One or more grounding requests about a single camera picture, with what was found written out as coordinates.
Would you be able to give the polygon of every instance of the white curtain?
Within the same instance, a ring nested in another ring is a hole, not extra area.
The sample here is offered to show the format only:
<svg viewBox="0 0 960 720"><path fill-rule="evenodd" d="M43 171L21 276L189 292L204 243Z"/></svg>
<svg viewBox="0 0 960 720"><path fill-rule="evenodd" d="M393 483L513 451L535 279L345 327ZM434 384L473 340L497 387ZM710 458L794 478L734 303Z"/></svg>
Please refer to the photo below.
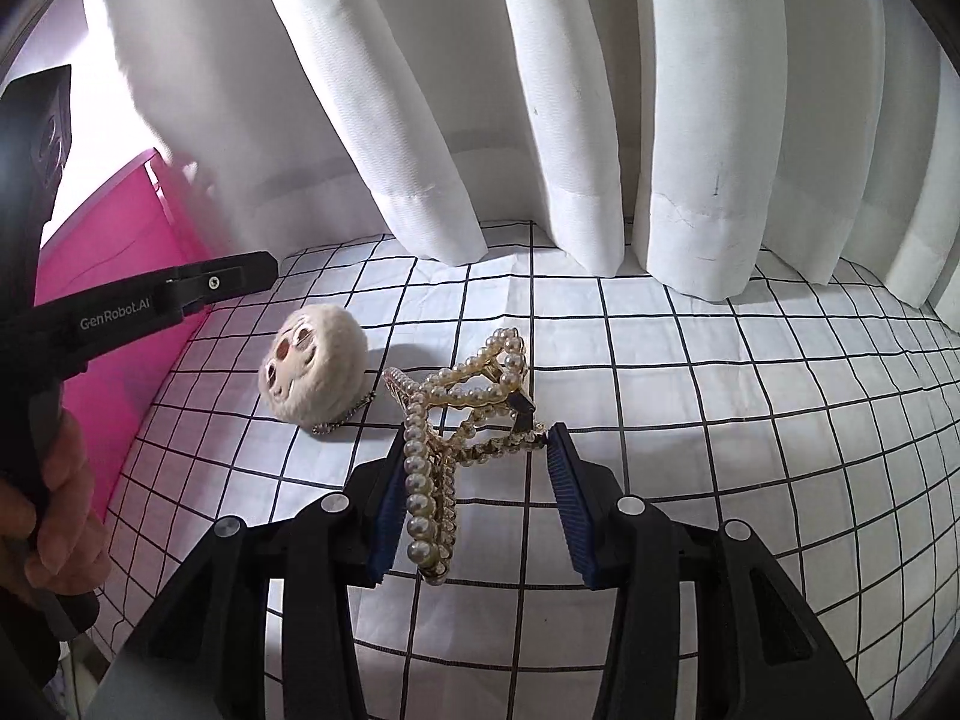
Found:
<svg viewBox="0 0 960 720"><path fill-rule="evenodd" d="M463 264L529 218L709 300L843 254L960 327L960 81L908 0L102 1L218 250Z"/></svg>

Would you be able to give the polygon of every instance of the metal screw head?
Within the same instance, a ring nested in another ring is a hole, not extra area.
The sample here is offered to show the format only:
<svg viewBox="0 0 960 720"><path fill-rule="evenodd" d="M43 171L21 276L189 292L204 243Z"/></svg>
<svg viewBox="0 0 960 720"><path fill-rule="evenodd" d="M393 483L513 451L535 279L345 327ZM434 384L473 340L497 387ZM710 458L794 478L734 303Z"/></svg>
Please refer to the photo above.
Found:
<svg viewBox="0 0 960 720"><path fill-rule="evenodd" d="M754 533L750 530L750 526L746 522L739 519L731 519L730 522L723 526L723 529L727 533L727 536L735 541L747 541Z"/></svg>
<svg viewBox="0 0 960 720"><path fill-rule="evenodd" d="M241 524L236 517L221 517L214 523L213 532L220 538L230 538L237 534Z"/></svg>
<svg viewBox="0 0 960 720"><path fill-rule="evenodd" d="M350 499L344 493L330 493L320 501L320 508L330 514L342 512L349 505Z"/></svg>
<svg viewBox="0 0 960 720"><path fill-rule="evenodd" d="M635 495L624 495L616 502L616 507L621 514L630 514L631 517L635 517L637 514L643 514L647 505Z"/></svg>

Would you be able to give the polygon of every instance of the plush keychain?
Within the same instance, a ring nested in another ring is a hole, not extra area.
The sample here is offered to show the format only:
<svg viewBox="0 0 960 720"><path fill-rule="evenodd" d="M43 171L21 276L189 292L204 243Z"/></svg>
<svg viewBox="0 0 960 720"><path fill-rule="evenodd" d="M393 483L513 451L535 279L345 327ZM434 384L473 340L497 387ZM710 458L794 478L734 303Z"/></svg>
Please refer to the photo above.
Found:
<svg viewBox="0 0 960 720"><path fill-rule="evenodd" d="M283 322L260 366L260 394L277 419L329 433L373 399L361 394L366 368L367 334L356 319L315 303Z"/></svg>

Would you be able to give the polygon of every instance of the white tablecloth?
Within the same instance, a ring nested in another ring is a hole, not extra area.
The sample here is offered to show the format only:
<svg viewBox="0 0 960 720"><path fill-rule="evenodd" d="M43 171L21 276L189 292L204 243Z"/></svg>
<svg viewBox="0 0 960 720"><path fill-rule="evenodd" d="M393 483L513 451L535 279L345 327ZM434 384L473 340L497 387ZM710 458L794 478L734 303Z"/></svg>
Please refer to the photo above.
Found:
<svg viewBox="0 0 960 720"><path fill-rule="evenodd" d="M616 278L597 279L529 223L485 235L490 254L460 268L389 237L307 250L284 261L270 293L213 310L157 394L110 505L102 649L118 650L216 517L291 517L384 456L401 420L379 386L384 367L421 378L515 326L541 421L565 422L584 459L677 520L750 522L875 716L903 709L960 605L960 337L847 262L811 287L762 251L746 292L710 304L664 288L629 250ZM320 439L275 421L256 389L272 335L304 301L346 306L366 328L378 386L362 418ZM457 496L444 586L416 580L403 538L382 586L352 594L371 717L591 717L613 594L583 589L570 565L544 453L461 469ZM282 717L280 589L267 627L271 718ZM692 586L682 601L678 717L692 718Z"/></svg>

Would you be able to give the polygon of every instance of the pearl hair clip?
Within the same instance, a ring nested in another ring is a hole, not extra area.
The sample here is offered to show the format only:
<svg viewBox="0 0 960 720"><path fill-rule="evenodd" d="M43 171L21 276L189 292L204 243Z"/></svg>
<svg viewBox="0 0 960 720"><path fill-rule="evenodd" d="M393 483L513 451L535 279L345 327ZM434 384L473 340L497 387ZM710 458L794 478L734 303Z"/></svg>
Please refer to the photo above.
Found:
<svg viewBox="0 0 960 720"><path fill-rule="evenodd" d="M536 407L523 389L527 373L523 338L515 327L494 331L475 356L453 368L442 368L422 384L395 367L384 372L387 390L406 413L403 468L411 515L407 533L414 539L407 556L429 584L443 584L450 570L457 532L453 474L458 464L483 464L506 452L539 449L546 444L546 429L534 422ZM476 375L485 376L491 384L477 389L462 386ZM470 408L467 418L448 437L440 435L427 418L431 408L443 407ZM509 432L467 443L493 416L510 418Z"/></svg>

